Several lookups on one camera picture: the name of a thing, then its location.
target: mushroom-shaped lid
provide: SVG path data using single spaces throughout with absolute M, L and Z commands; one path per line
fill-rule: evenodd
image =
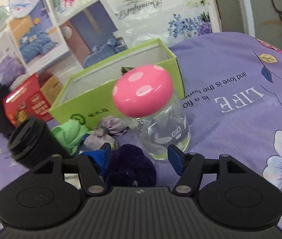
M 124 115 L 139 118 L 153 114 L 171 99 L 173 82 L 161 66 L 134 68 L 113 87 L 113 101 Z

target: purple bed sheet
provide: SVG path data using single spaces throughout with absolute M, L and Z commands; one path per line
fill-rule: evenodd
M 187 94 L 181 102 L 192 133 L 188 151 L 230 154 L 282 191 L 282 54 L 241 33 L 198 36 L 171 50 Z M 142 148 L 131 132 L 118 142 Z M 11 160 L 1 135 L 0 150 L 1 189 L 26 169 Z M 179 177 L 170 163 L 154 164 L 157 186 L 172 188 Z M 205 175 L 202 186 L 214 179 Z

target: black cup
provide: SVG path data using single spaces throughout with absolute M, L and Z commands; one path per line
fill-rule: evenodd
M 32 168 L 53 154 L 71 158 L 43 120 L 29 117 L 12 133 L 8 149 L 18 163 Z

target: green scrunchie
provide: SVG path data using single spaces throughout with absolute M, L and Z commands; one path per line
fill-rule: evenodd
M 82 143 L 82 137 L 89 133 L 89 129 L 81 125 L 78 120 L 70 119 L 62 125 L 53 128 L 51 132 L 69 155 L 73 156 Z

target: glass jar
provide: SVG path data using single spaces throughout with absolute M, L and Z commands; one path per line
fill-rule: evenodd
M 114 86 L 113 100 L 154 159 L 166 160 L 170 144 L 186 150 L 191 133 L 164 68 L 150 65 L 129 71 Z

